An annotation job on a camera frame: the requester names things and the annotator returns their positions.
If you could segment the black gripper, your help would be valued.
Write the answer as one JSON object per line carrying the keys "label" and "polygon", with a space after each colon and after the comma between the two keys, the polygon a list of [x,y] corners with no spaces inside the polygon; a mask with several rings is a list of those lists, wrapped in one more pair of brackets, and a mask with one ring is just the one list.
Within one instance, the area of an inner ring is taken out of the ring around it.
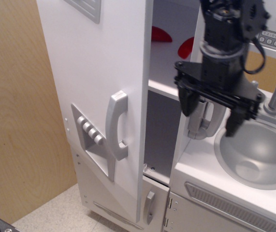
{"label": "black gripper", "polygon": [[245,120],[256,119],[264,95],[245,77],[256,74],[264,63],[255,70],[246,70],[246,56],[213,58],[203,56],[201,63],[178,61],[175,63],[177,76],[174,82],[178,88],[182,113],[190,116],[200,97],[213,100],[230,108],[226,122],[226,137],[233,137]]}

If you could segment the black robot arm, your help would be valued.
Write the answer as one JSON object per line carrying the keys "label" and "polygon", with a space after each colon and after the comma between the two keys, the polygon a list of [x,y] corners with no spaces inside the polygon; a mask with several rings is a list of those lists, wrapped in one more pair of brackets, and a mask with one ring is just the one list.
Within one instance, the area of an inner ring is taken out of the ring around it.
{"label": "black robot arm", "polygon": [[197,118],[189,137],[211,137],[219,128],[202,119],[205,101],[221,105],[213,115],[221,119],[226,109],[226,136],[232,137],[245,120],[255,119],[265,96],[246,79],[248,47],[253,43],[262,56],[264,49],[257,35],[266,29],[270,14],[261,0],[203,0],[205,27],[200,43],[202,61],[175,64],[179,101],[185,116]]}

